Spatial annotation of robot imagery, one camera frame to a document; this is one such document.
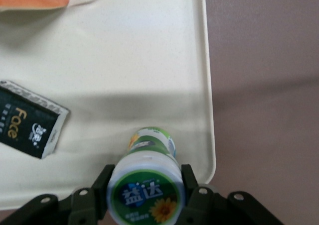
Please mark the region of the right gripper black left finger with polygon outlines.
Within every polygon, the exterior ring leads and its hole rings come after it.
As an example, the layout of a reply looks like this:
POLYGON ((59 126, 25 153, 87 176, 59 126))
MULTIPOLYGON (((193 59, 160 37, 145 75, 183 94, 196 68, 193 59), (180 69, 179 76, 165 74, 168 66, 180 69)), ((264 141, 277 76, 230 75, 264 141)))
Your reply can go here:
POLYGON ((1 221, 2 225, 96 225, 108 209, 107 187, 115 169, 107 164, 91 187, 59 200, 54 194, 34 197, 1 221))

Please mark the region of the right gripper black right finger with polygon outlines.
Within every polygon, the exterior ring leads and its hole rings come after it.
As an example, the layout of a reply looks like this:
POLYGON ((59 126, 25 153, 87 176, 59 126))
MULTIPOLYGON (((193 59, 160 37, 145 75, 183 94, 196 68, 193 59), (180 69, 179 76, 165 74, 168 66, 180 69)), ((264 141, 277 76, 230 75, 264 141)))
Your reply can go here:
POLYGON ((181 166, 186 205, 177 225, 282 225, 264 205, 244 191, 235 191, 226 198, 207 184, 200 185, 189 164, 181 166))

